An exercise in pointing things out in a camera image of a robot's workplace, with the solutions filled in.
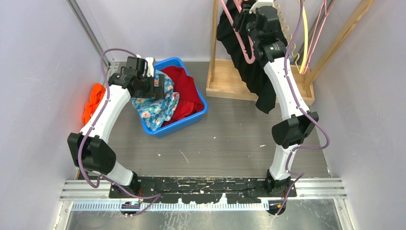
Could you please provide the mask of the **pink wire hanger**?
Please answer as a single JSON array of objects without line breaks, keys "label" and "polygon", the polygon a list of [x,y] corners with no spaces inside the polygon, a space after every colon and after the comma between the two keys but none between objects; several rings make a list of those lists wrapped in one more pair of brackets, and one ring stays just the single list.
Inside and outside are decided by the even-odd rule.
[{"label": "pink wire hanger", "polygon": [[302,70],[302,74],[305,75],[310,69],[310,62],[318,45],[318,41],[320,39],[321,33],[327,21],[327,18],[331,12],[332,5],[334,4],[333,0],[324,0],[320,7],[319,13],[316,18],[316,22],[314,24],[313,33],[311,36],[310,42],[307,44],[307,53],[306,53],[306,60],[304,63],[304,67]]}]

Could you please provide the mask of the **black garment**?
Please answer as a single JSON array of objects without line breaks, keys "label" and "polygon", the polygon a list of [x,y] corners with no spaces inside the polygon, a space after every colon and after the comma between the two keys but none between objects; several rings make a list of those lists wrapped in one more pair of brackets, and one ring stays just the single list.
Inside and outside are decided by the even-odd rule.
[{"label": "black garment", "polygon": [[[227,1],[226,6],[233,18],[239,15],[237,7],[232,0]],[[240,45],[233,32],[233,26],[230,25],[225,12],[220,16],[220,21],[217,26],[216,38],[225,47],[227,53],[231,56],[235,68],[238,70],[241,79],[246,83],[247,88],[251,93],[258,96],[256,107],[268,114],[276,103],[276,93],[273,85],[264,72],[264,63],[267,60],[275,60],[285,55],[285,52],[278,51],[276,55],[272,55],[266,48],[273,44],[279,46],[287,46],[287,40],[282,33],[277,10],[272,7],[264,7],[259,9],[259,16],[256,18],[256,27],[258,30],[257,37],[250,37],[253,41],[255,62],[248,64],[243,56]],[[251,56],[249,41],[247,35],[241,36],[244,45],[247,49],[248,56]]]}]

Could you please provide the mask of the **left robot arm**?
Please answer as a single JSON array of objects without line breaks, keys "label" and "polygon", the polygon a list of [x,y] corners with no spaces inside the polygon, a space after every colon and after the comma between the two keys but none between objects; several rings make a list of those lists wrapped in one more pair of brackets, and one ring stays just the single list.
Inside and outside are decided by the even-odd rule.
[{"label": "left robot arm", "polygon": [[121,185],[121,192],[128,198],[139,193],[138,176],[117,161],[108,140],[119,114],[132,98],[164,97],[164,77],[159,76],[158,83],[154,83],[154,64],[153,57],[128,57],[126,66],[108,78],[108,88],[90,120],[80,132],[68,136],[72,159],[80,171],[96,173]]}]

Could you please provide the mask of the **pink plastic hanger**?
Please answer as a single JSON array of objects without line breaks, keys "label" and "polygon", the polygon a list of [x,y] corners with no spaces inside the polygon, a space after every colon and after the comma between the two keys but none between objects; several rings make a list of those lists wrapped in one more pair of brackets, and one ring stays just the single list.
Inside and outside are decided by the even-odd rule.
[{"label": "pink plastic hanger", "polygon": [[[225,14],[226,14],[226,17],[227,17],[227,19],[228,19],[230,25],[232,26],[233,23],[234,23],[234,20],[233,20],[233,18],[232,18],[232,16],[231,16],[231,14],[230,14],[230,12],[229,12],[227,6],[226,6],[226,3],[225,3],[223,0],[220,0],[220,3],[221,3],[221,5],[222,5],[222,7],[223,7],[223,10],[224,10],[224,12],[225,12]],[[250,50],[251,50],[251,56],[249,57],[249,56],[248,56],[248,53],[247,53],[247,49],[246,49],[246,47],[245,47],[245,45],[244,45],[244,42],[243,42],[243,40],[242,40],[242,38],[241,38],[241,35],[240,35],[234,28],[233,28],[233,32],[234,32],[234,34],[235,34],[235,36],[236,36],[236,38],[237,38],[237,41],[238,41],[238,43],[239,43],[239,45],[240,45],[240,48],[241,48],[241,50],[242,50],[242,53],[243,53],[243,56],[244,56],[245,61],[246,61],[248,64],[253,64],[253,63],[255,62],[255,60],[256,60],[255,55],[254,55],[253,41],[251,40],[250,37],[248,37],[249,48],[250,48]]]}]

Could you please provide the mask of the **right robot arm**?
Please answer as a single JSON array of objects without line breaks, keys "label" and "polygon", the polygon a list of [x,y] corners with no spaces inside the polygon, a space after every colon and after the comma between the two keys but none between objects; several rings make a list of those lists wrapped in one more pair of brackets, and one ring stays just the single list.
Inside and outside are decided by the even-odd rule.
[{"label": "right robot arm", "polygon": [[243,4],[233,28],[248,36],[251,54],[269,78],[282,111],[282,121],[271,129],[276,143],[274,159],[264,181],[266,192],[279,196],[291,184],[291,160],[318,121],[294,82],[278,11],[266,1]]}]

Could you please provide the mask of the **wooden hanger with metal hook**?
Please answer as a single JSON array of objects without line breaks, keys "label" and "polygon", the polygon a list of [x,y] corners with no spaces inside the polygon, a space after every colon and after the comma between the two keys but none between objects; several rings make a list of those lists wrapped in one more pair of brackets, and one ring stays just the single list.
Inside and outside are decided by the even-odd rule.
[{"label": "wooden hanger with metal hook", "polygon": [[276,0],[273,6],[278,11],[282,33],[289,48],[289,60],[300,74],[304,74],[308,58],[309,28],[303,0]]}]

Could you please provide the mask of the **red pleated skirt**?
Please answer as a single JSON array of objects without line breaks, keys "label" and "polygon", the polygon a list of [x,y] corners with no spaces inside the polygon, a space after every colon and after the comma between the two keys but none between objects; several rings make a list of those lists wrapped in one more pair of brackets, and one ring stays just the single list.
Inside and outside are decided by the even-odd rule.
[{"label": "red pleated skirt", "polygon": [[163,123],[163,127],[187,118],[205,108],[197,92],[193,77],[189,76],[184,68],[169,66],[161,71],[171,78],[174,83],[174,91],[179,94],[179,102],[175,112],[171,120]]}]

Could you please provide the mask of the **blue floral garment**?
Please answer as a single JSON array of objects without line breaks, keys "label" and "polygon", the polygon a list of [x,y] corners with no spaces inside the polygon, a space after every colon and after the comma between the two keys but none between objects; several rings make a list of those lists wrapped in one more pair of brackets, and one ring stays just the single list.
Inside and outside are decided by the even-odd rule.
[{"label": "blue floral garment", "polygon": [[163,99],[132,99],[133,107],[151,131],[160,129],[164,122],[172,119],[180,100],[180,94],[174,91],[175,84],[172,79],[162,71],[156,71],[154,85],[158,85],[160,77],[164,77]]}]

